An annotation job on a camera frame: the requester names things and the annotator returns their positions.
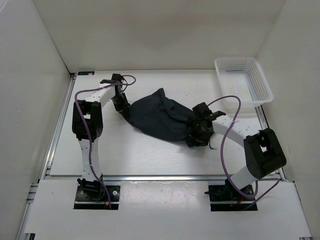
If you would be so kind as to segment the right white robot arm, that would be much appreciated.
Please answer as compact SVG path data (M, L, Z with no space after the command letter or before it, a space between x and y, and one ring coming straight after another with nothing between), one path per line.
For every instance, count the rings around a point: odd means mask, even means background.
M189 147L207 146L214 133L222 135L220 159L227 177L224 193L230 200L238 199L245 187L287 164L280 142L271 128L256 131L221 111L209 110L187 120L185 134ZM245 166L232 175L229 175L224 161L227 138L240 145L245 155Z

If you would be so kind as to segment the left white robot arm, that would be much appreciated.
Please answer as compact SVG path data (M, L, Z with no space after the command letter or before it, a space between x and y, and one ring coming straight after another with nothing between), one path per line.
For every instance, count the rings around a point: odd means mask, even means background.
M83 89L75 93L71 129L81 148L82 178L78 184L85 194L94 201L103 197L110 202L109 191L104 184L99 162L99 138L103 133L103 107L112 101L117 112L130 106L125 89L130 83L124 75L115 74L111 79L103 79L99 87Z

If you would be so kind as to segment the white plastic perforated basket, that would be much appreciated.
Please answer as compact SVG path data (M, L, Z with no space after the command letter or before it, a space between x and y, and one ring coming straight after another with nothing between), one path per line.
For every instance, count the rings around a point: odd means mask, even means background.
M274 96L259 62L253 57L220 57L214 66L223 96L237 96L241 109L250 111Z

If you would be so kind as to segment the small blue label sticker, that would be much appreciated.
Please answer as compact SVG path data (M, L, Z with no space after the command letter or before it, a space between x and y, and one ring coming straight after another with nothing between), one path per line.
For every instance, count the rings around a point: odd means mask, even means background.
M79 76L92 76L95 74L95 71L79 71L77 74Z

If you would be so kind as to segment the aluminium frame rail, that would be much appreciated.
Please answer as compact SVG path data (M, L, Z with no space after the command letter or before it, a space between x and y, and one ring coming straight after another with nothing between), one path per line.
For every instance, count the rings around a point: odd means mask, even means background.
M62 106L59 111L59 115L58 115L58 118L57 118L57 121L56 121L56 124L54 127L54 132L53 132L52 137L50 139L49 146L46 150L46 155L43 160L40 174L37 178L37 181L33 182L30 185L30 188L28 191L24 212L23 212L22 219L20 221L20 225L19 225L16 237L15 237L16 240L33 240L35 238L35 235L36 235L35 233L24 233L25 228L26 228L26 223L27 223L29 213L32 208L32 203L33 203L34 198L36 196L38 185L39 185L40 181L42 181L46 178L47 172L52 167L53 158L54 158L55 151L56 151L56 148L58 145L58 140L59 140L59 137L61 134L62 126L63 126L64 119L65 119L65 116L67 113L68 104L71 99L71 95L72 95L72 91L73 91L73 88L75 85L75 80L77 78L77 75L78 75L77 73L70 74L70 78L68 80L68 85L67 85L67 89L66 89L66 92L65 92L65 95L63 98Z

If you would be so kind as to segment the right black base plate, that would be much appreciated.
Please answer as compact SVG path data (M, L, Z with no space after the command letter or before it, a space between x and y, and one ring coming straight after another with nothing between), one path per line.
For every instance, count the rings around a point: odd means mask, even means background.
M243 197L226 185L209 185L205 194L209 195L212 212L252 212L258 210L255 198Z

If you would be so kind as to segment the dark navy shorts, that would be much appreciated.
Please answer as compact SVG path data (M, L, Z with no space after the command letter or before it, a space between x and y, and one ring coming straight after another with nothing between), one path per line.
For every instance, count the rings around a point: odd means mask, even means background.
M124 119L141 132L168 142L185 142L188 146L188 118L193 109L166 97L163 88L143 97L129 107Z

